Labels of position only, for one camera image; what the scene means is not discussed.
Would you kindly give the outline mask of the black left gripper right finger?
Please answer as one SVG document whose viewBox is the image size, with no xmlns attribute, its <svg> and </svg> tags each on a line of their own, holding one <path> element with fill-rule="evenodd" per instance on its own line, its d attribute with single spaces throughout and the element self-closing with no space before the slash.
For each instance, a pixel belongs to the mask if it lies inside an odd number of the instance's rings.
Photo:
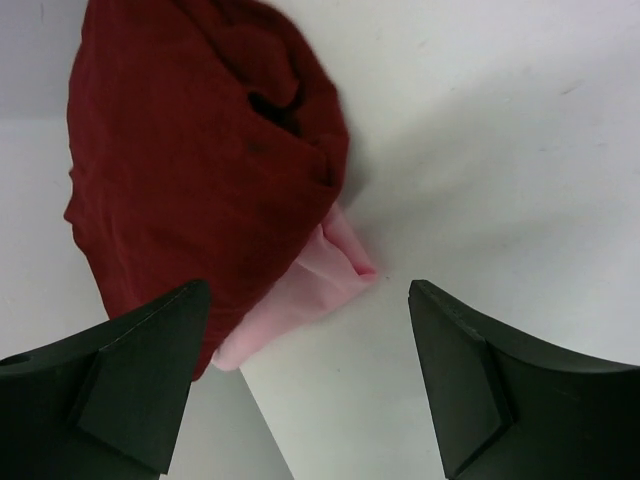
<svg viewBox="0 0 640 480">
<path fill-rule="evenodd" d="M 486 316 L 425 280 L 411 324 L 449 479 L 635 479 L 639 370 Z"/>
</svg>

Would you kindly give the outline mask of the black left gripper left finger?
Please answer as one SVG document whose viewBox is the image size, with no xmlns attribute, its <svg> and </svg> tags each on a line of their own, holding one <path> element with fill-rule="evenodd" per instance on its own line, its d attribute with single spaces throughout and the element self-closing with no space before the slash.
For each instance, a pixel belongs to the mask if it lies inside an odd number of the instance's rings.
<svg viewBox="0 0 640 480">
<path fill-rule="evenodd" d="M 1 362 L 4 479 L 158 479 L 169 470 L 207 323 L 190 281 Z"/>
</svg>

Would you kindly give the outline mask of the dark red t-shirt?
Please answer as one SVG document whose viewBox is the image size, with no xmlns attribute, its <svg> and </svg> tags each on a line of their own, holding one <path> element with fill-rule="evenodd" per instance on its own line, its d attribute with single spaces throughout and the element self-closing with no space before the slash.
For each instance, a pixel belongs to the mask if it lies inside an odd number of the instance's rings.
<svg viewBox="0 0 640 480">
<path fill-rule="evenodd" d="M 201 376 L 342 189 L 335 86 L 265 3 L 91 1 L 67 125 L 65 218 L 107 314 L 207 281 Z"/>
</svg>

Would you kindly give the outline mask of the pink t-shirt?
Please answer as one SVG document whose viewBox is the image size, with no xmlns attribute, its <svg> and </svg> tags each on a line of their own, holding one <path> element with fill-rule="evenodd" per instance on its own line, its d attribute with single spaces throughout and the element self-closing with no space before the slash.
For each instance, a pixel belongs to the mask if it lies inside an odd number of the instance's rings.
<svg viewBox="0 0 640 480">
<path fill-rule="evenodd" d="M 313 230 L 288 270 L 217 347 L 211 364 L 239 368 L 277 338 L 353 300 L 377 270 L 339 205 Z"/>
</svg>

